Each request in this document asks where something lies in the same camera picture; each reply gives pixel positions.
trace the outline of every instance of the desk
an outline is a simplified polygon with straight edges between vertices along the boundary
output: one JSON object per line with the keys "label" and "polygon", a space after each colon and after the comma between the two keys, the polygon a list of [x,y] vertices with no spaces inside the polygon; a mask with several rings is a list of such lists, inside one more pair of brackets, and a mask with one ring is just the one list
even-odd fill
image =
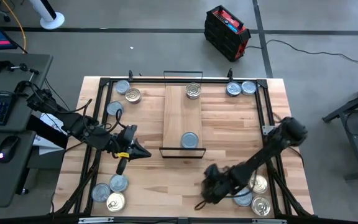
{"label": "desk", "polygon": [[[100,77],[84,78],[78,106],[84,105],[90,98],[96,98],[99,79]],[[269,79],[267,83],[273,111],[283,117],[289,116],[290,108],[283,80]],[[203,147],[206,148],[204,158],[162,159],[158,149],[162,146],[163,139],[165,86],[163,83],[131,83],[131,86],[142,93],[142,101],[139,104],[128,104],[115,90],[112,100],[119,100],[124,104],[125,112],[121,122],[138,125],[136,137],[141,145],[152,153],[152,157],[128,163],[124,174],[129,177],[129,187],[124,192],[127,203],[123,210],[111,213],[105,203],[94,203],[91,214],[115,217],[256,217],[250,207],[238,207],[229,198],[223,199],[217,205],[207,205],[201,211],[193,210],[201,201],[200,183],[204,179],[205,168],[212,163],[217,163],[219,167],[232,166],[247,160],[262,147],[255,97],[241,95],[231,98],[225,94],[225,84],[203,83],[201,117]],[[100,108],[104,108],[106,92],[103,92]],[[87,115],[92,116],[92,107],[94,101],[89,106]],[[100,121],[102,115],[103,109],[99,111]],[[113,122],[114,118],[109,117],[108,123]],[[69,140],[68,147],[76,143],[78,141]],[[85,146],[65,154],[53,200],[55,208],[60,208],[77,187],[84,154]],[[313,213],[301,159],[293,152],[285,150],[282,160],[288,188],[302,206]],[[97,183],[108,183],[115,173],[117,163],[118,160],[113,159],[110,154],[102,152]],[[265,166],[262,166],[258,173],[266,177]],[[269,190],[264,195],[270,199]],[[85,207],[87,196],[88,189],[85,188],[81,211]],[[284,211],[280,190],[278,199],[280,208]]]}
{"label": "desk", "polygon": [[[34,75],[32,82],[42,87],[52,62],[52,56],[0,53],[0,61],[4,60],[10,61],[14,65],[25,63],[29,68],[38,70],[40,74]],[[23,80],[29,80],[30,76],[30,72],[24,72],[22,70],[15,70],[13,72],[2,71],[0,73],[0,91],[14,91],[17,83]],[[26,93],[32,94],[29,89],[26,89]],[[27,106],[26,99],[18,98],[7,124],[0,126],[0,144],[7,136],[17,133],[19,133],[18,136],[21,139],[12,161],[7,164],[0,163],[0,207],[7,207],[11,203],[13,195],[16,192],[21,192],[29,171],[27,161],[31,153],[35,131],[34,129],[32,129],[33,131],[25,130],[29,127],[29,120],[37,120],[37,118],[31,116],[31,113],[32,110]]]}

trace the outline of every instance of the can lid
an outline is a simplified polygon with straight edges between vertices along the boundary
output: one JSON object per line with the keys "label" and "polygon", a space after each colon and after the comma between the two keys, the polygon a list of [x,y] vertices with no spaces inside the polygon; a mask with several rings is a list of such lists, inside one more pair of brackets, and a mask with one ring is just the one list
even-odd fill
{"label": "can lid", "polygon": [[120,192],[114,192],[107,198],[106,205],[110,212],[118,212],[124,208],[125,197]]}
{"label": "can lid", "polygon": [[118,109],[121,109],[122,112],[124,112],[124,106],[118,101],[113,101],[107,105],[107,113],[112,116],[116,115]]}
{"label": "can lid", "polygon": [[247,94],[253,94],[256,91],[256,85],[250,81],[244,81],[241,84],[242,91]]}
{"label": "can lid", "polygon": [[136,102],[140,99],[140,91],[138,89],[131,88],[125,94],[125,98],[130,102]]}
{"label": "can lid", "polygon": [[201,87],[198,83],[189,83],[186,86],[186,94],[190,97],[197,97],[201,94]]}
{"label": "can lid", "polygon": [[114,174],[110,179],[110,189],[113,192],[122,192],[128,188],[128,178],[124,175]]}
{"label": "can lid", "polygon": [[116,91],[121,95],[125,94],[130,88],[131,85],[127,80],[119,80],[116,83]]}
{"label": "can lid", "polygon": [[[247,192],[249,192],[249,189],[247,187],[244,187],[244,189],[240,190],[237,195],[243,195],[246,194]],[[249,206],[251,204],[252,201],[252,193],[249,192],[247,195],[245,196],[241,196],[241,197],[235,197],[233,198],[234,201],[240,205],[240,206]]]}
{"label": "can lid", "polygon": [[266,216],[270,211],[270,202],[263,196],[256,196],[252,200],[252,210],[260,216]]}
{"label": "can lid", "polygon": [[198,136],[195,133],[187,132],[181,137],[180,143],[185,148],[196,148],[198,146]]}
{"label": "can lid", "polygon": [[107,184],[96,184],[92,189],[92,198],[95,202],[105,202],[110,195],[110,188]]}
{"label": "can lid", "polygon": [[[248,181],[248,187],[252,189],[252,186],[254,185],[254,176],[252,176]],[[255,186],[253,188],[253,191],[258,194],[263,194],[267,190],[267,180],[265,177],[261,175],[256,175],[255,180]]]}
{"label": "can lid", "polygon": [[241,93],[241,86],[237,82],[229,82],[226,85],[226,90],[232,95],[238,95]]}

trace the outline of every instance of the wooden plank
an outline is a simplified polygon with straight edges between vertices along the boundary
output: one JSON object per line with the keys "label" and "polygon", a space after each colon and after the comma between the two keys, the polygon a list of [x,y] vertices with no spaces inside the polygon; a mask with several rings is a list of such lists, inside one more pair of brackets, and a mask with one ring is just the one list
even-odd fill
{"label": "wooden plank", "polygon": [[198,136],[196,147],[203,147],[201,99],[189,99],[185,85],[167,85],[162,147],[182,147],[181,137],[187,132]]}
{"label": "wooden plank", "polygon": [[[85,77],[78,106],[89,98],[95,98],[99,77]],[[219,167],[233,166],[247,160],[262,147],[259,119],[254,96],[228,97],[223,84],[203,84],[201,100],[202,142],[207,149],[203,159],[162,159],[158,151],[163,145],[163,119],[165,110],[165,85],[156,83],[132,83],[142,93],[137,105],[127,104],[115,91],[112,100],[124,104],[122,123],[138,125],[136,137],[141,145],[152,153],[148,159],[128,163],[125,175],[129,187],[124,192],[126,207],[111,213],[104,203],[94,203],[92,215],[133,217],[219,217],[255,218],[250,207],[238,207],[232,199],[225,198],[217,205],[207,205],[201,211],[193,207],[201,201],[201,181],[205,168],[213,163]],[[279,116],[290,116],[290,108],[282,79],[268,79],[272,109]],[[108,122],[115,119],[109,116]],[[69,146],[76,144],[71,140]],[[54,197],[55,209],[63,205],[78,185],[85,146],[65,154]],[[301,205],[313,213],[308,186],[301,159],[290,150],[282,153],[288,188]],[[102,153],[97,183],[107,183],[116,170],[118,160]],[[266,168],[258,173],[267,178]],[[283,209],[282,193],[277,191],[279,206]],[[270,200],[270,190],[264,193]]]}

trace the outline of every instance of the concrete floor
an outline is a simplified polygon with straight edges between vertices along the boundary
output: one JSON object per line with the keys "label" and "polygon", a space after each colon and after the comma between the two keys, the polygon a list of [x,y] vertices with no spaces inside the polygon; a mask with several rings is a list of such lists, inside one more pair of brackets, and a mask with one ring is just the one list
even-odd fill
{"label": "concrete floor", "polygon": [[[22,25],[38,27],[39,17],[30,3],[20,6],[20,1],[14,2]],[[202,29],[205,12],[222,4],[245,26],[257,30],[261,26],[257,26],[253,2],[259,4],[265,30],[358,30],[358,0],[50,0],[56,11],[64,13],[64,27]],[[6,24],[1,17],[0,25],[17,26],[14,21]],[[20,32],[8,34],[22,44]],[[155,76],[164,70],[201,70],[205,76],[223,77],[232,67],[238,77],[283,78],[292,114],[309,130],[300,150],[315,214],[358,221],[358,180],[343,179],[343,175],[358,171],[356,159],[340,121],[324,124],[321,120],[356,96],[358,64],[341,57],[296,52],[271,42],[266,53],[272,73],[267,74],[261,50],[247,49],[244,58],[230,63],[202,33],[28,32],[26,36],[30,53],[54,56],[48,79],[72,108],[84,76],[127,75],[129,69]],[[339,52],[358,60],[357,32],[263,36],[303,50]],[[259,37],[253,34],[249,44],[260,46]],[[16,197],[9,208],[0,208],[0,217],[47,213],[57,176],[53,171],[34,173],[29,178],[33,191]]]}

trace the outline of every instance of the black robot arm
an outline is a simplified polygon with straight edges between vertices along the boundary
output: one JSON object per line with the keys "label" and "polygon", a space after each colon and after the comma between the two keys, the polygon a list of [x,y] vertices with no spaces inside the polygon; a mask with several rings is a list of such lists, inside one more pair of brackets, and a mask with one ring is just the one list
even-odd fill
{"label": "black robot arm", "polygon": [[269,132],[266,145],[248,161],[232,166],[225,172],[220,172],[216,164],[210,165],[204,172],[205,180],[202,182],[204,201],[216,204],[227,194],[235,195],[247,186],[258,167],[288,146],[299,146],[306,139],[306,134],[306,128],[295,118],[286,117]]}
{"label": "black robot arm", "polygon": [[82,108],[67,111],[56,103],[50,90],[41,90],[30,82],[22,82],[18,86],[31,87],[33,94],[27,98],[27,106],[35,111],[54,115],[62,121],[62,130],[66,131],[67,135],[73,136],[97,150],[111,153],[114,158],[121,158],[116,170],[117,174],[121,175],[124,172],[127,162],[151,156],[151,153],[143,148],[137,139],[134,139],[136,125],[123,126],[124,129],[120,133],[110,134],[117,124],[106,130],[98,120],[85,114],[76,113],[76,111],[85,110],[91,100]]}

